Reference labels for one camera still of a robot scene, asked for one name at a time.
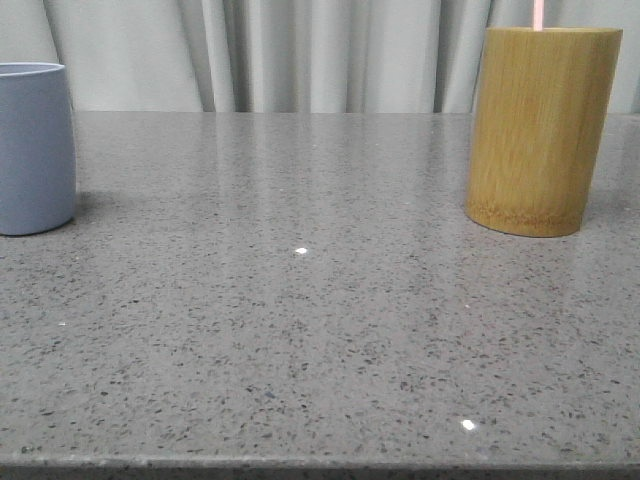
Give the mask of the blue plastic cup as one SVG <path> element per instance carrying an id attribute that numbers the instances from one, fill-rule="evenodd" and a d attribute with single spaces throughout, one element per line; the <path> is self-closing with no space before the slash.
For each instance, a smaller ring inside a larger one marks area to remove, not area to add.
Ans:
<path id="1" fill-rule="evenodd" d="M 55 229 L 75 214 L 76 159 L 66 68 L 1 65 L 1 233 Z"/>

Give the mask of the grey white curtain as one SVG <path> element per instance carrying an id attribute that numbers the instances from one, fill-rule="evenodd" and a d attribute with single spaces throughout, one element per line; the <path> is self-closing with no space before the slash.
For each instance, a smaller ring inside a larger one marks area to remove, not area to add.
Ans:
<path id="1" fill-rule="evenodd" d="M 467 113 L 484 33 L 528 1 L 5 1 L 3 62 L 85 111 Z"/>

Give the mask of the bamboo wooden cup holder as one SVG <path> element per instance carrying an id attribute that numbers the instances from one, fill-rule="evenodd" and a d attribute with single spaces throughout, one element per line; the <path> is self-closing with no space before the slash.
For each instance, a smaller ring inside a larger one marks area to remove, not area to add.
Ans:
<path id="1" fill-rule="evenodd" d="M 623 32 L 489 28 L 465 210 L 492 230 L 559 237 L 582 223 Z"/>

